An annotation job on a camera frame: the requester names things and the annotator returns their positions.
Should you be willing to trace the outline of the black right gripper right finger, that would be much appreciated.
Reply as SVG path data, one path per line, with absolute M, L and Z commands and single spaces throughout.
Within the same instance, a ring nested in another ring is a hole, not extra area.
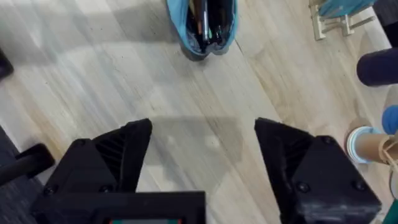
M 282 223 L 371 223 L 381 201 L 331 136 L 255 120 Z

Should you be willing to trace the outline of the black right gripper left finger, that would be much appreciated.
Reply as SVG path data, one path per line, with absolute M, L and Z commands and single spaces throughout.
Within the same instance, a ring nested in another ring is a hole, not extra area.
M 77 139 L 48 179 L 43 194 L 135 192 L 152 134 L 150 119 L 93 139 Z

